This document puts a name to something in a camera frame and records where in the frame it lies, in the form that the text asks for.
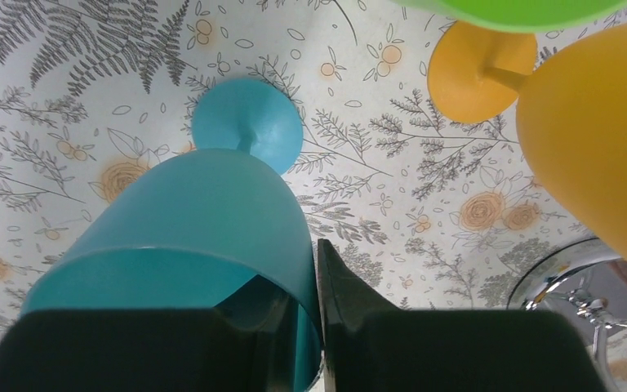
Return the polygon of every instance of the yellow wine glass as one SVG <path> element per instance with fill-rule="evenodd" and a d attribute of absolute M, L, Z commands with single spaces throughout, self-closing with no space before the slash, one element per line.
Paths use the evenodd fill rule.
<path fill-rule="evenodd" d="M 537 180 L 627 260 L 627 24 L 532 72 L 536 52 L 532 34 L 456 22 L 429 63 L 429 94 L 460 123 L 489 119 L 518 99 L 518 139 Z"/>

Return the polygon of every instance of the green cup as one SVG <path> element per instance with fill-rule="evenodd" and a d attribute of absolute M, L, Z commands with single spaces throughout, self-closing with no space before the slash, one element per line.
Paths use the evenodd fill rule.
<path fill-rule="evenodd" d="M 394 0 L 485 29 L 536 33 L 582 25 L 619 10 L 627 0 Z"/>

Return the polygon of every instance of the wine glass base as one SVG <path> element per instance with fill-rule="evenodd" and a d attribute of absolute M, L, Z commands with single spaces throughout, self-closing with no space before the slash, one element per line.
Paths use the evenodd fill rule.
<path fill-rule="evenodd" d="M 283 174 L 304 142 L 299 112 L 277 88 L 253 79 L 213 87 L 198 102 L 191 124 L 198 149 L 239 149 Z"/>
<path fill-rule="evenodd" d="M 459 123 L 479 123 L 500 114 L 518 93 L 487 78 L 490 67 L 532 74 L 534 34 L 502 33 L 456 22 L 443 35 L 429 62 L 427 86 L 437 109 Z"/>

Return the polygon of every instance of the patterned table surface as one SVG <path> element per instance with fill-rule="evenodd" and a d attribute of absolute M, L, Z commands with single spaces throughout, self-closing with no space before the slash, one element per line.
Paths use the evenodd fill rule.
<path fill-rule="evenodd" d="M 627 7 L 538 34 L 537 64 L 626 22 Z M 452 23 L 381 0 L 0 0 L 0 336 L 127 185 L 194 148 L 200 96 L 243 76 L 300 112 L 284 178 L 314 238 L 403 308 L 504 306 L 535 261 L 590 232 L 532 176 L 514 107 L 470 125 L 434 108 L 427 63 Z"/>

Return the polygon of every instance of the chrome base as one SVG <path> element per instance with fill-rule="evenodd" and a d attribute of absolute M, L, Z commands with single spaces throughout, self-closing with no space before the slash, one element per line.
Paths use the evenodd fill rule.
<path fill-rule="evenodd" d="M 627 262 L 598 238 L 566 247 L 530 270 L 511 293 L 509 309 L 562 314 L 593 345 L 610 391 L 607 338 L 627 328 Z"/>

